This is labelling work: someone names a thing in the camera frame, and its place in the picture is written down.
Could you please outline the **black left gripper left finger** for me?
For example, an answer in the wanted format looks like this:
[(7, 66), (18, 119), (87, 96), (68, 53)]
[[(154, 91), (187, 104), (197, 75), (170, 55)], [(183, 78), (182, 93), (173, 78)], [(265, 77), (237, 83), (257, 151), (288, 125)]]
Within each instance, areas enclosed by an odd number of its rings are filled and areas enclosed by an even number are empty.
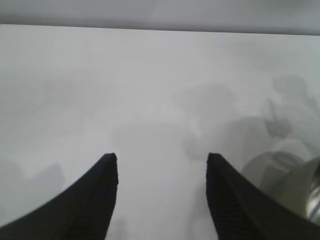
[(62, 193), (0, 228), (2, 240), (104, 240), (116, 204), (115, 153), (104, 154)]

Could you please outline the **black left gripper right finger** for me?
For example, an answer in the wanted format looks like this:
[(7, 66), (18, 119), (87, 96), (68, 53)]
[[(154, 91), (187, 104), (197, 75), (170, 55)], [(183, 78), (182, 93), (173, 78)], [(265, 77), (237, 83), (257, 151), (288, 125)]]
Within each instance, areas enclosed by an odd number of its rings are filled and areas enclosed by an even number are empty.
[(206, 198), (220, 240), (318, 240), (320, 227), (286, 209), (209, 153)]

